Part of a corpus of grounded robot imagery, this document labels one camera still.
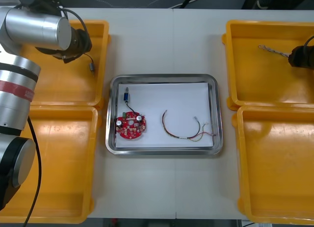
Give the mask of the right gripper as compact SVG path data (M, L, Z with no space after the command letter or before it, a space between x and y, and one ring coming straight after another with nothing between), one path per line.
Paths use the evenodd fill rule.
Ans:
M288 62L292 67L305 67L303 46L297 46L292 50Z

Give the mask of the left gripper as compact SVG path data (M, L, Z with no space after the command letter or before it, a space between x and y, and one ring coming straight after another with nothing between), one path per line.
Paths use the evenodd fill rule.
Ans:
M87 52L90 52L92 49L92 42L89 36L89 33L85 30L78 29L78 47L79 53L78 56L81 56Z

